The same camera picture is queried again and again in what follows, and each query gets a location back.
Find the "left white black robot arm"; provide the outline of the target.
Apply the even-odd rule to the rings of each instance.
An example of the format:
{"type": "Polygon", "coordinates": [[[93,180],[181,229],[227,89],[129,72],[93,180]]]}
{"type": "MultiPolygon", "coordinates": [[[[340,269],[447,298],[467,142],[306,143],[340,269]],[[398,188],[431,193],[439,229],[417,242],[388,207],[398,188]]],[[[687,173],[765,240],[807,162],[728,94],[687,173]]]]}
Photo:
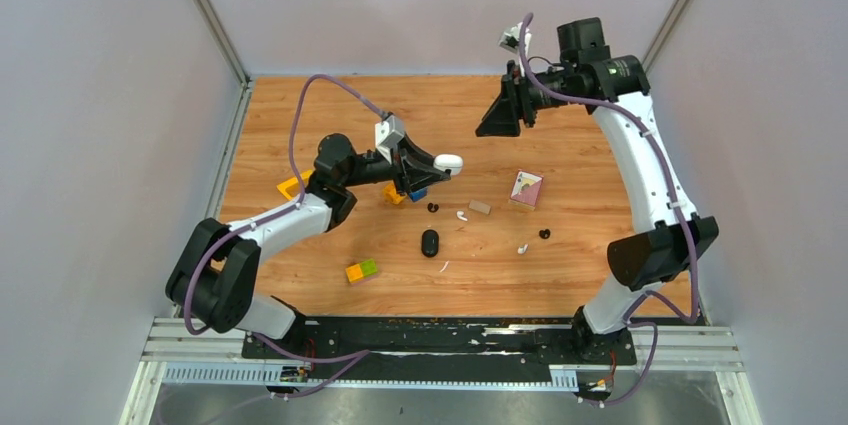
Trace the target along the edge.
{"type": "Polygon", "coordinates": [[[186,319],[217,333],[239,329],[268,337],[283,358],[306,345],[304,316],[280,299],[256,292],[259,267],[290,246],[343,223],[357,199],[351,187],[391,182],[400,193],[417,192],[458,175],[458,155],[432,156],[408,137],[380,151],[357,153],[347,136],[331,134],[317,149],[314,170],[293,200],[260,215],[224,224],[199,222],[165,286],[186,319]]]}

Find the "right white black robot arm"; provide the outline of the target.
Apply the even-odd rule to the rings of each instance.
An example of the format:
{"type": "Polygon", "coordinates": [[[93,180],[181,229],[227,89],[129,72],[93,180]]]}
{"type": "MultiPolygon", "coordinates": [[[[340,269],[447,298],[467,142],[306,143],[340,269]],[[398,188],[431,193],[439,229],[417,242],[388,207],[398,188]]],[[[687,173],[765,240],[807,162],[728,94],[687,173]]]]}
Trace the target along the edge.
{"type": "Polygon", "coordinates": [[[651,86],[640,60],[614,56],[602,22],[593,17],[557,29],[559,59],[544,72],[530,65],[529,25],[506,29],[502,48],[515,54],[501,91],[484,114],[479,137],[517,137],[541,110],[582,105],[606,138],[631,207],[633,235],[610,243],[610,274],[575,314],[571,348],[596,362],[611,348],[610,335],[654,297],[687,323],[700,312],[698,261],[719,234],[712,216],[699,214],[677,178],[653,109],[651,86]]]}

